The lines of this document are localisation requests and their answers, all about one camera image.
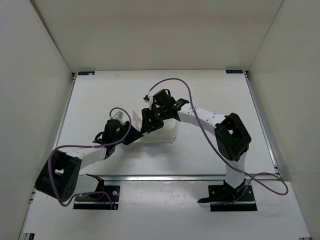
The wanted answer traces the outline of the white pleated skirt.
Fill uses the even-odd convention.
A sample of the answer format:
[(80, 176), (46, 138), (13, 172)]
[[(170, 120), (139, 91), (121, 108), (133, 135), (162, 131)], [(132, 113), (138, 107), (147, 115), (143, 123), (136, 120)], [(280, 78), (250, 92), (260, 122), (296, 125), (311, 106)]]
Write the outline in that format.
[[(137, 129), (142, 128), (142, 114), (133, 110), (132, 111), (132, 125)], [(137, 140), (144, 144), (152, 143), (169, 143), (172, 144), (178, 134), (178, 121), (175, 119), (167, 119), (164, 121), (164, 126), (150, 133), (144, 133), (143, 137)]]

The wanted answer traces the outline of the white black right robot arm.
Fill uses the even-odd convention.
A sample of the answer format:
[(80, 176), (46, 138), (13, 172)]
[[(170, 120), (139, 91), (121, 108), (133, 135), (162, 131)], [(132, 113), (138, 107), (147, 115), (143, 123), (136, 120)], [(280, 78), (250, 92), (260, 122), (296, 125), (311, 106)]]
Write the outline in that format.
[(221, 115), (197, 108), (191, 100), (175, 100), (170, 91), (162, 89), (155, 95), (146, 95), (152, 119), (163, 122), (175, 119), (200, 127), (201, 131), (212, 134), (217, 143), (216, 151), (226, 165), (223, 181), (224, 195), (229, 200), (236, 200), (242, 195), (245, 186), (245, 158), (252, 141), (242, 120), (236, 113)]

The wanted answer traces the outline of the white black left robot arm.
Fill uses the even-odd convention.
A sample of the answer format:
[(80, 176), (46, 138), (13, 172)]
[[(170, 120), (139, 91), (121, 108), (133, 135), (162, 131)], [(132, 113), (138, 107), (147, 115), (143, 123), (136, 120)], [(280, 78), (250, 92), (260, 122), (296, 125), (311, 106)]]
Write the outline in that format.
[(49, 155), (47, 162), (35, 182), (35, 188), (57, 199), (66, 207), (67, 200), (77, 194), (75, 192), (79, 172), (96, 162), (109, 158), (119, 144), (129, 145), (146, 134), (161, 129), (167, 116), (164, 111), (156, 109), (142, 109), (141, 128), (133, 126), (129, 119), (124, 122), (119, 109), (105, 124), (103, 131), (99, 132), (92, 145), (61, 145), (56, 147)]

